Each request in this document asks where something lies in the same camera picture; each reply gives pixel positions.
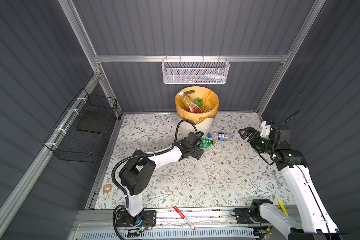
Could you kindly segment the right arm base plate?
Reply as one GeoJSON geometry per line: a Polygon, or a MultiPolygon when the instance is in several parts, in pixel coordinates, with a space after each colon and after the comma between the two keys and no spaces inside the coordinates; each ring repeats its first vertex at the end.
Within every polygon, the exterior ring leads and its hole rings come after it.
{"type": "Polygon", "coordinates": [[[234,214],[237,224],[256,224],[258,222],[255,211],[250,207],[235,208],[234,214]]]}

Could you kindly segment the large green soda bottle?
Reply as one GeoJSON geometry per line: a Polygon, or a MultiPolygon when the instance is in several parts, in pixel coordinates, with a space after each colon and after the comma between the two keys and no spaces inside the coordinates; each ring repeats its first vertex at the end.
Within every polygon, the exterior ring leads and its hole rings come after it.
{"type": "Polygon", "coordinates": [[[204,100],[201,99],[201,98],[195,98],[194,99],[194,102],[196,103],[196,105],[199,107],[199,108],[202,108],[203,104],[204,104],[204,100]]]}

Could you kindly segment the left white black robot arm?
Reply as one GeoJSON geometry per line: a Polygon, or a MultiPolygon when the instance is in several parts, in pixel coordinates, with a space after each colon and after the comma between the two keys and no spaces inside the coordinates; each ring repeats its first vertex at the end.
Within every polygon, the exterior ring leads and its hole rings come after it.
{"type": "Polygon", "coordinates": [[[175,130],[175,138],[169,147],[152,153],[135,151],[130,157],[119,161],[113,168],[111,177],[126,199],[124,206],[115,207],[115,212],[122,210],[134,226],[140,224],[144,217],[143,191],[146,189],[156,169],[179,162],[188,157],[199,160],[204,150],[201,143],[204,133],[197,130],[189,120],[181,120],[175,130]],[[178,140],[182,123],[189,123],[193,131],[187,137],[178,140]]]}

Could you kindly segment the red yellow tea bottle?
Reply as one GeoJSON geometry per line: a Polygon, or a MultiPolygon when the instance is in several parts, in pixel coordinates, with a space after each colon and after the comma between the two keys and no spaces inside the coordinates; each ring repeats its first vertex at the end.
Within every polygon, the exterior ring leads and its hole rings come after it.
{"type": "Polygon", "coordinates": [[[191,99],[189,95],[185,94],[184,92],[180,92],[179,96],[182,98],[182,102],[184,106],[187,108],[187,110],[190,113],[200,114],[203,112],[201,108],[191,99]]]}

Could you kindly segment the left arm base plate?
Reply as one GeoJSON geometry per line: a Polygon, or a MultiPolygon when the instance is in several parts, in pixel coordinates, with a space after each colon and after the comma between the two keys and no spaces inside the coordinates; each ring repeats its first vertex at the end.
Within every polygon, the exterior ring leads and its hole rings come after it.
{"type": "Polygon", "coordinates": [[[126,210],[117,210],[114,216],[116,227],[154,227],[156,225],[157,211],[143,210],[132,217],[126,210]]]}

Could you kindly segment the blue label water bottle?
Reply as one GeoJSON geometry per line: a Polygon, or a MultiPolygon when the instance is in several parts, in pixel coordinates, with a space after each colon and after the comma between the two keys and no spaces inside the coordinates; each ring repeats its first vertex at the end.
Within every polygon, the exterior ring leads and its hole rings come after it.
{"type": "Polygon", "coordinates": [[[207,137],[217,142],[229,142],[232,139],[231,135],[220,132],[208,133],[207,137]]]}

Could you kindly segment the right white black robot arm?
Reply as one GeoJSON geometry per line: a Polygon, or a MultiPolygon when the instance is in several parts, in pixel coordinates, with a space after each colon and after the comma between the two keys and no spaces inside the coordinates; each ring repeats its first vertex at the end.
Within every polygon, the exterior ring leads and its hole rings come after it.
{"type": "Polygon", "coordinates": [[[264,124],[261,131],[247,127],[238,133],[256,153],[270,156],[290,187],[301,219],[294,221],[270,200],[255,199],[249,210],[251,221],[259,225],[267,221],[287,240],[340,240],[342,233],[320,199],[303,154],[291,148],[291,131],[264,124]]]}

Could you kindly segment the crushed green bottle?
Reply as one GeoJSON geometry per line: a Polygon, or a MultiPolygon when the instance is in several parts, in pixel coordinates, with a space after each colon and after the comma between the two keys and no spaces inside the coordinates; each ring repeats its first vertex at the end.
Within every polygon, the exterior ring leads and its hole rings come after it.
{"type": "Polygon", "coordinates": [[[203,138],[202,141],[201,141],[201,144],[200,144],[200,148],[201,149],[206,149],[206,148],[208,148],[210,146],[213,146],[215,144],[216,144],[215,140],[203,138]]]}

